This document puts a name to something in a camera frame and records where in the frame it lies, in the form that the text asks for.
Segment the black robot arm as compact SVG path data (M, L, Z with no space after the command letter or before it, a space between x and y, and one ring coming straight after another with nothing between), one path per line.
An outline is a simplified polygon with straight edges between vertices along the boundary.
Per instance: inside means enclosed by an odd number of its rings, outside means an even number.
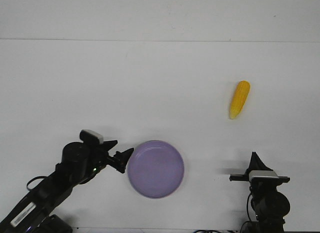
M87 145L71 142L62 150L61 162L49 176L18 202L0 223L2 233L71 233L72 227L52 214L73 188L92 180L106 166L124 173L126 165L134 152L133 148L109 155L118 142L105 141L102 144Z
M279 176L267 167L258 154L251 154L248 168L243 174L231 174L229 180L249 183L249 195L246 211L251 207L255 220L247 214L248 220L241 228L241 233L283 233L284 217L290 212L288 198L277 190L277 187L290 181L288 176Z

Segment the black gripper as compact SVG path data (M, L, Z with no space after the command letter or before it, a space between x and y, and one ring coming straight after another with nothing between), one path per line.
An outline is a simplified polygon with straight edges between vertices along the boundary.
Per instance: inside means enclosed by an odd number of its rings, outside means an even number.
M268 192L276 192L278 186L284 183L288 183L291 180L288 176L278 175L278 178L254 178L252 182L249 182L249 174L253 170L272 171L271 168L267 167L262 162L262 160L255 151L253 151L251 154L249 166L246 169L245 174L231 174L229 176L229 180L231 182L248 182L250 184L250 192L253 195L262 195Z
M100 145L88 145L89 157L86 168L87 174L98 174L106 166L111 166L118 172L124 174L125 166L134 152L134 148L129 148L123 152L116 151L110 155L109 151L118 144L117 140L104 141Z

